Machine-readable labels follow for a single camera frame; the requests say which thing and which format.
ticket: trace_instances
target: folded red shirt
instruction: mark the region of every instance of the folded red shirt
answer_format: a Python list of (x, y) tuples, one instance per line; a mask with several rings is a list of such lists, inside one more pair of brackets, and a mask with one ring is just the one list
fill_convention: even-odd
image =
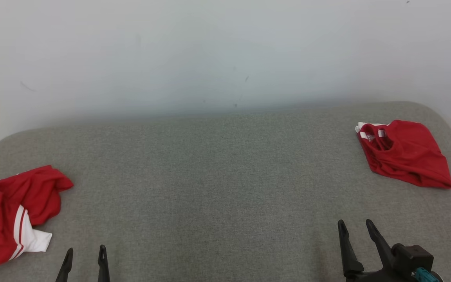
[(446, 158), (421, 123), (358, 123), (356, 132), (372, 171), (421, 187), (451, 189)]

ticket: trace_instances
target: gray upholstery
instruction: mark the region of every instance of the gray upholstery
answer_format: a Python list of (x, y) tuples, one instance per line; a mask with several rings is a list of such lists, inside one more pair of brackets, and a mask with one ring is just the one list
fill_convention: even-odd
[(344, 281), (337, 221), (366, 271), (381, 267), (365, 220), (390, 245), (419, 244), (451, 281), (451, 190), (370, 171), (358, 121), (426, 125), (448, 159), (451, 130), (409, 102), (31, 130), (0, 142), (0, 179), (53, 165), (75, 183), (46, 253), (0, 281), (96, 281), (100, 244), (116, 281)]

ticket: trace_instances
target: white wall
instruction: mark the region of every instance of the white wall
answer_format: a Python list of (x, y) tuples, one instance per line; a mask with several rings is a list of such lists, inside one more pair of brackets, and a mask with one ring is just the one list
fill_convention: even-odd
[(380, 100), (451, 125), (451, 0), (0, 0), (0, 139), (92, 115)]

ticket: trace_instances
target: clothing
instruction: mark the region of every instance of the clothing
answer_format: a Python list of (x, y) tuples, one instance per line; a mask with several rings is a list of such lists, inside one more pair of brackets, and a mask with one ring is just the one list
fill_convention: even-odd
[(46, 251), (51, 233), (32, 228), (60, 212), (59, 192), (72, 182), (51, 166), (0, 180), (0, 264), (23, 252)]
[(372, 171), (421, 187), (451, 188), (446, 158), (421, 123), (358, 123), (356, 132)]

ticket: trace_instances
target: teal connector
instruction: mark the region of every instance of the teal connector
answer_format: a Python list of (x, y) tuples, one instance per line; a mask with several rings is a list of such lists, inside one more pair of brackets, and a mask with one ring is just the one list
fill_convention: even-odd
[(415, 279), (419, 282), (440, 282), (425, 268), (417, 268), (415, 270)]

